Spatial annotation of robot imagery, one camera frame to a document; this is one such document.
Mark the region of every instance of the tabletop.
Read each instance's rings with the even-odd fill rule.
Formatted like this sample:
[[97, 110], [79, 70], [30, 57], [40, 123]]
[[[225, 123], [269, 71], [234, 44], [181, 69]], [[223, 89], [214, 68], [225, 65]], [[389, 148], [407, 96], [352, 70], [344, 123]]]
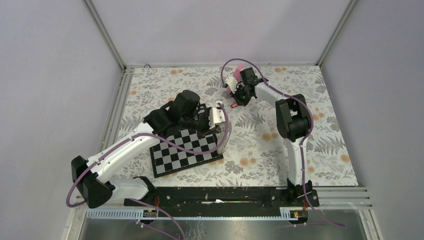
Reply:
[[[221, 67], [136, 68], [131, 81], [118, 140], [149, 114], [183, 90], [200, 96], [208, 107], [222, 101], [232, 124], [224, 159], [154, 178], [147, 149], [115, 175], [146, 176], [156, 187], [286, 186], [287, 150], [278, 133], [274, 106], [254, 99], [243, 107], [221, 87]], [[314, 186], [357, 186], [351, 160], [326, 85], [318, 66], [260, 68], [274, 87], [288, 94], [303, 94], [313, 113], [314, 129], [307, 142], [307, 171]], [[235, 67], [224, 68], [224, 78]]]

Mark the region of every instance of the pink object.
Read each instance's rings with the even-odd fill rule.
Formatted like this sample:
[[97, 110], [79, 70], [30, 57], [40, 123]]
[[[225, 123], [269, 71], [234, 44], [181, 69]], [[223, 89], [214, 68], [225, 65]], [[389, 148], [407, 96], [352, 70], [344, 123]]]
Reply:
[[[237, 80], [237, 82], [240, 82], [242, 80], [241, 79], [242, 76], [240, 76], [240, 71], [244, 68], [245, 68], [245, 65], [241, 64], [235, 69], [234, 74], [232, 76]], [[226, 88], [226, 92], [228, 93], [228, 95], [230, 95], [231, 89], [229, 86]]]

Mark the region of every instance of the floor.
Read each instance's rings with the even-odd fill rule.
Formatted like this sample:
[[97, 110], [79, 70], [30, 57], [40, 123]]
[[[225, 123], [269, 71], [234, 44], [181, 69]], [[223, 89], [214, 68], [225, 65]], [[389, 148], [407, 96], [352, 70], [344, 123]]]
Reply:
[[[224, 78], [234, 68], [224, 69]], [[307, 171], [315, 186], [357, 186], [330, 97], [318, 66], [261, 67], [271, 85], [289, 94], [303, 94], [315, 127], [307, 144]], [[140, 153], [116, 176], [146, 176], [155, 186], [286, 186], [288, 157], [276, 127], [275, 109], [252, 99], [246, 107], [230, 108], [235, 101], [221, 88], [220, 67], [136, 68], [119, 126], [118, 139], [144, 116], [185, 89], [196, 92], [201, 103], [222, 101], [232, 124], [224, 159], [154, 178], [148, 150]]]

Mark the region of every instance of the gray wall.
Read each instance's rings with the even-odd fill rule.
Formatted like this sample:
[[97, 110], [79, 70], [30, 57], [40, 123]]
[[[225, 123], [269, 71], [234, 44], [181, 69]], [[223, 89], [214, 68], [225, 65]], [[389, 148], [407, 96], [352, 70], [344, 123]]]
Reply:
[[422, 238], [424, 1], [360, 1], [322, 73], [384, 239]]
[[315, 63], [349, 0], [93, 0], [127, 64]]
[[81, 0], [0, 0], [0, 239], [58, 240], [120, 70]]

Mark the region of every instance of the orange flower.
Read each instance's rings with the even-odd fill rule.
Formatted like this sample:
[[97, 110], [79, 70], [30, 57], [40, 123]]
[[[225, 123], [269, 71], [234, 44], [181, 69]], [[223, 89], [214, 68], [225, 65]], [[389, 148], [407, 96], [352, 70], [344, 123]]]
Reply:
[[247, 167], [249, 165], [249, 160], [245, 157], [243, 157], [242, 159], [240, 159], [240, 165], [242, 167]]
[[349, 163], [349, 162], [351, 161], [351, 158], [350, 158], [348, 155], [346, 155], [346, 154], [342, 154], [342, 155], [340, 156], [340, 159], [341, 159], [341, 161], [342, 161], [343, 163]]
[[273, 136], [271, 136], [271, 134], [269, 134], [269, 133], [264, 133], [262, 135], [262, 139], [266, 142], [269, 142], [269, 141], [271, 141], [271, 139], [273, 139]]

